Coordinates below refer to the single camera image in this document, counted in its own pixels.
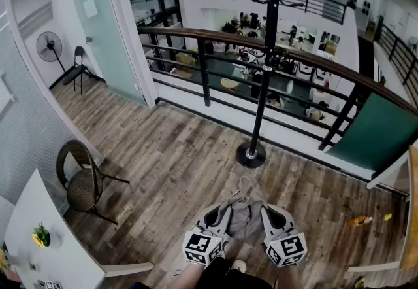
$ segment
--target wooden handrail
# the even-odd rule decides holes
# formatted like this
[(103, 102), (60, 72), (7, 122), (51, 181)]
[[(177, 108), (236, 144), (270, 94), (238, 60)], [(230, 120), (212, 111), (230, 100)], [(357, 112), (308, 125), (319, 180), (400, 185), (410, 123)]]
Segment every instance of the wooden handrail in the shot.
[[(154, 35), (170, 35), (176, 37), (204, 39), (206, 41), (219, 41), (221, 43), (235, 44), (256, 50), (264, 51), (264, 44), (261, 40), (251, 38), (243, 35), (235, 35), (232, 33), (224, 33), (218, 31), (209, 31), (203, 29), (188, 29), (184, 27), (168, 28), (168, 27), (137, 27), (139, 34), (154, 34)], [(291, 46), (279, 45), (276, 46), (276, 52), (281, 55), (286, 55), (303, 64), (318, 67), (323, 71), (328, 71), (334, 75), (345, 78), (354, 84), (359, 84), (368, 88), (371, 92), (382, 98), (394, 103), (400, 108), (418, 116), (418, 109), (409, 104), (406, 100), (396, 95), (394, 92), (388, 90), (384, 86), (379, 85), (370, 78), (353, 71), (350, 68), (344, 67), (334, 61), (316, 56), (315, 54), (297, 50)]]

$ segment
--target door frame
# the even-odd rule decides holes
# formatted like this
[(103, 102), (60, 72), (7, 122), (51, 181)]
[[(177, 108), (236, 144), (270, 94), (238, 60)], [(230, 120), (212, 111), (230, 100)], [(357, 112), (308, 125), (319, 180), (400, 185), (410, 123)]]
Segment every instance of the door frame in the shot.
[(147, 106), (152, 108), (155, 106), (155, 100), (158, 99), (158, 92), (139, 39), (131, 3), (129, 0), (110, 0), (110, 2), (113, 6), (115, 19), (120, 29), (132, 70), (137, 78)]
[(3, 0), (5, 10), (7, 13), (8, 25), (10, 28), (10, 32), (12, 33), (14, 42), (16, 43), (16, 47), (18, 48), (19, 54), (22, 57), (25, 66), (29, 73), (31, 74), (35, 84), (38, 86), (41, 94), (45, 97), (46, 101), (49, 105), (53, 108), (56, 114), (61, 118), (63, 123), (70, 129), (70, 131), (76, 136), (78, 140), (84, 143), (88, 150), (90, 151), (91, 155), (95, 159), (96, 162), (101, 163), (104, 160), (104, 156), (94, 147), (94, 145), (87, 139), (87, 137), (75, 126), (72, 120), (67, 116), (64, 110), (61, 108), (57, 100), (55, 99), (54, 95), (50, 89), (45, 85), (42, 77), (38, 69), (35, 66), (35, 63), (32, 60), (29, 51), (27, 50), (26, 44), (22, 39), (22, 36), (19, 32), (18, 23), (16, 21), (16, 17), (13, 12), (12, 1), (11, 0)]

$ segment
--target sneaker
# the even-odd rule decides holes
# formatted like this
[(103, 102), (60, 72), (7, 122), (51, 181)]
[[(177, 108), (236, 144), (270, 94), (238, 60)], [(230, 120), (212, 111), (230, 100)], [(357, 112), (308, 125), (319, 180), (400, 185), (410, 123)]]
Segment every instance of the sneaker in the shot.
[(244, 261), (241, 260), (235, 260), (233, 265), (231, 266), (231, 270), (236, 269), (237, 271), (240, 271), (241, 273), (245, 274), (247, 269), (247, 264)]
[(354, 289), (364, 288), (364, 282), (365, 281), (366, 281), (366, 279), (364, 278), (364, 276), (363, 277), (359, 277), (359, 279), (354, 284)]

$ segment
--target black pants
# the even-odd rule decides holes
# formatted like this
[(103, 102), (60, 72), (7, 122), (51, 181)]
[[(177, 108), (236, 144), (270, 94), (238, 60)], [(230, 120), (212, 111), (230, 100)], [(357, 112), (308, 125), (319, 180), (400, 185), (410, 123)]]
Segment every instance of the black pants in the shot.
[(224, 258), (215, 260), (204, 270), (196, 289), (272, 289), (266, 281), (236, 269), (228, 271), (231, 264)]

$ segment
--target gray cloth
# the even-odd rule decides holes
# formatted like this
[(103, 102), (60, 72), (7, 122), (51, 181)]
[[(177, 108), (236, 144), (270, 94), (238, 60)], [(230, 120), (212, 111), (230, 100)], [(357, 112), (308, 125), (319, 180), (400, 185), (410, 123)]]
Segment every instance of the gray cloth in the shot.
[(228, 205), (232, 205), (233, 208), (231, 222), (227, 229), (227, 234), (232, 238), (244, 240), (263, 228), (261, 207), (267, 207), (267, 203), (254, 178), (241, 177), (238, 191), (219, 207), (218, 218), (221, 218), (221, 213)]

